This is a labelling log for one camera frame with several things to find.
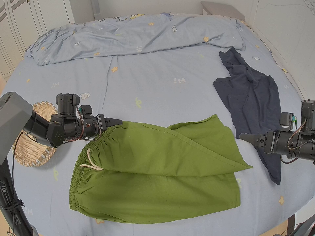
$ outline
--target white drawstring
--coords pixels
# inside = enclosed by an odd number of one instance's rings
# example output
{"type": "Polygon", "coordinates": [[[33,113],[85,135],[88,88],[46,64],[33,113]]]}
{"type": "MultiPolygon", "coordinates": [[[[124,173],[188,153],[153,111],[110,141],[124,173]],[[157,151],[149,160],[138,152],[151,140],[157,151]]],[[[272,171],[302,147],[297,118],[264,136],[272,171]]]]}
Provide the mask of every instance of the white drawstring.
{"type": "Polygon", "coordinates": [[[88,153],[88,158],[89,158],[90,163],[91,163],[93,166],[88,165],[88,164],[81,164],[80,166],[81,166],[81,167],[92,168],[92,169],[95,169],[95,170],[98,170],[98,171],[104,170],[103,168],[97,166],[96,164],[94,164],[94,163],[92,162],[91,157],[90,157],[90,151],[91,151],[91,149],[88,148],[88,151],[87,151],[87,153],[88,153]]]}

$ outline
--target woven basket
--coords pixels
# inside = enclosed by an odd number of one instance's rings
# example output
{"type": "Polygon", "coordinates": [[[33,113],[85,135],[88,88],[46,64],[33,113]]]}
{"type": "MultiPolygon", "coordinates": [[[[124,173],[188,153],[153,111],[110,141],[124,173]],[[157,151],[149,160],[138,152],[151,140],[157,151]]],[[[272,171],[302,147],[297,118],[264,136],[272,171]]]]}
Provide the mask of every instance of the woven basket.
{"type": "MultiPolygon", "coordinates": [[[[51,115],[57,114],[57,108],[48,101],[37,102],[33,105],[33,109],[40,116],[50,121],[51,115]]],[[[41,166],[46,163],[55,153],[56,148],[39,144],[32,141],[26,135],[21,135],[15,149],[15,159],[19,164],[26,167],[41,166]]]]}

